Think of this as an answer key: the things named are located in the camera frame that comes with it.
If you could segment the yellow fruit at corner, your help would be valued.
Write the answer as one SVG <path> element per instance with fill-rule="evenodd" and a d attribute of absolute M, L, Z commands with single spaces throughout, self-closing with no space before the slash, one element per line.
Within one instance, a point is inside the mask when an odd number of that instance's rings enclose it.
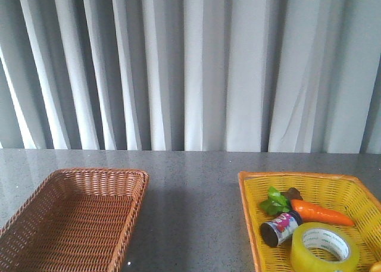
<path fill-rule="evenodd" d="M 374 263 L 370 267 L 369 272 L 381 272 L 381 261 Z"/>

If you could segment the grey pleated curtain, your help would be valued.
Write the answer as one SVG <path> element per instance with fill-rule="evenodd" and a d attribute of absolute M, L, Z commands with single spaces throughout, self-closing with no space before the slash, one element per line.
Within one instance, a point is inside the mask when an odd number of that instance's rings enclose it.
<path fill-rule="evenodd" d="M 1 0 L 1 147 L 380 152 L 380 0 Z"/>

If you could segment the yellow plastic woven basket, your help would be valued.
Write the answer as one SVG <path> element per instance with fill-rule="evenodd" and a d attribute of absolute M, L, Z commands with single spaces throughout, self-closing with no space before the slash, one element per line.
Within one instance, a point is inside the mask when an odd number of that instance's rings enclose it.
<path fill-rule="evenodd" d="M 354 226 L 338 228 L 360 250 L 357 271 L 369 271 L 380 261 L 380 202 L 358 178 L 342 174 L 247 171 L 241 171 L 238 178 L 255 271 L 292 271 L 291 242 L 287 240 L 271 248 L 260 235 L 260 225 L 271 220 L 260 208 L 271 186 L 281 192 L 294 187 L 305 201 L 350 217 Z"/>

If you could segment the green toy leaves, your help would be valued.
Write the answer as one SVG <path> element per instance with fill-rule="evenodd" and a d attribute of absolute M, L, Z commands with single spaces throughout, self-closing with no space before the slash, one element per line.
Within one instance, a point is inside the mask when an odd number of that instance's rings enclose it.
<path fill-rule="evenodd" d="M 267 199 L 260 203 L 260 208 L 268 215 L 279 215 L 292 209 L 290 201 L 273 186 L 269 187 Z"/>

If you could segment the dark brown toy piece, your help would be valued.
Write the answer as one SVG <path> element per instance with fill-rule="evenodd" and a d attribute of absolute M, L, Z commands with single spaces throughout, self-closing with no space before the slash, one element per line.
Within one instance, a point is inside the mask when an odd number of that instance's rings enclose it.
<path fill-rule="evenodd" d="M 283 195 L 288 201 L 291 201 L 293 199 L 298 200 L 304 200 L 301 196 L 301 193 L 298 189 L 294 187 L 290 187 L 287 191 L 281 192 L 281 195 Z"/>

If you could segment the small printed can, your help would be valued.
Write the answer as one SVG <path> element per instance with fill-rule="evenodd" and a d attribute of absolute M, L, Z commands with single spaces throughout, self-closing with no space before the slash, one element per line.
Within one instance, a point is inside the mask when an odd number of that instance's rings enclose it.
<path fill-rule="evenodd" d="M 303 220 L 296 211 L 283 212 L 273 220 L 261 224 L 260 235 L 268 246 L 274 248 L 290 239 L 302 223 Z"/>

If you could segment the brown wicker basket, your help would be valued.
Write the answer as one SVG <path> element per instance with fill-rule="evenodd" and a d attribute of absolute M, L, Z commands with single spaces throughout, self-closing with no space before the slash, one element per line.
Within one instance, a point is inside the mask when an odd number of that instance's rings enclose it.
<path fill-rule="evenodd" d="M 54 171 L 1 229 L 1 270 L 120 271 L 148 183 L 143 170 Z"/>

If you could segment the orange toy carrot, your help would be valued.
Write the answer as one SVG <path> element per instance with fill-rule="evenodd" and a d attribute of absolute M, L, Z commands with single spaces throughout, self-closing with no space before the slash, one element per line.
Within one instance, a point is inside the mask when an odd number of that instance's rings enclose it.
<path fill-rule="evenodd" d="M 291 207 L 296 211 L 303 221 L 314 221 L 320 223 L 353 226 L 354 222 L 341 212 L 320 207 L 307 201 L 293 199 Z"/>

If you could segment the yellow packing tape roll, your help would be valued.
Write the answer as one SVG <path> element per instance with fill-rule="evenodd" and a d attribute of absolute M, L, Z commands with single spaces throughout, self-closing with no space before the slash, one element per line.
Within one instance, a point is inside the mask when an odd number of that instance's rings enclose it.
<path fill-rule="evenodd" d="M 312 248 L 329 252 L 337 260 L 322 259 L 311 252 Z M 334 226 L 304 223 L 292 235 L 291 266 L 294 271 L 355 271 L 359 261 L 356 243 Z"/>

